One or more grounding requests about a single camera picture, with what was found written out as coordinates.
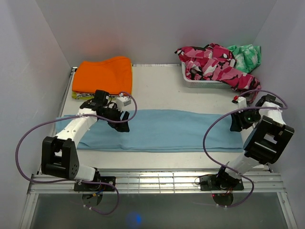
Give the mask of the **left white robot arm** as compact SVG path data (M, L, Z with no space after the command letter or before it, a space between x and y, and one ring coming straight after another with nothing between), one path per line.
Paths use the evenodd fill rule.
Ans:
M79 163L77 145L90 127L98 120L107 119L108 125L118 132L129 132L129 112L123 108L131 104L131 98L121 93L112 96L97 90L92 99L83 102L74 119L53 137L42 142L41 171L43 174L67 180L82 180L89 190L97 190L101 179L93 167Z

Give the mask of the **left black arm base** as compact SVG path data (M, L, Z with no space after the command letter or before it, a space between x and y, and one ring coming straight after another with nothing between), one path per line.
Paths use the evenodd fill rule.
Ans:
M77 182L74 185L73 190L76 192L98 192L98 191L107 191L113 192L114 188L110 187L110 184L115 186L116 185L116 177L115 176L102 176L96 180L98 184L87 184L87 183L79 183Z

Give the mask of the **light blue trousers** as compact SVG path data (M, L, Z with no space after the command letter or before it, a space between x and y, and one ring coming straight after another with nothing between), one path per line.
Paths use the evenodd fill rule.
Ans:
M120 133L98 121L82 137L77 148L113 152L242 152L241 133L231 132L231 117L180 110L138 110L128 122L130 131Z

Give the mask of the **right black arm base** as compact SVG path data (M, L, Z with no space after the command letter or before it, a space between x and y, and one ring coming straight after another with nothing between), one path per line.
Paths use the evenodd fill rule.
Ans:
M221 178L217 175L204 175L199 177L201 191L241 191L244 185L241 179Z

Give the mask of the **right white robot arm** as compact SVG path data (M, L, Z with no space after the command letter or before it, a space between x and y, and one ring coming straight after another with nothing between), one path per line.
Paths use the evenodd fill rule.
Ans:
M234 188L242 182L242 175L259 165L275 163L291 140L295 130L282 118L283 104L267 94L255 104L256 108L231 114L231 132L253 127L246 139L243 153L222 166L215 177L220 189Z

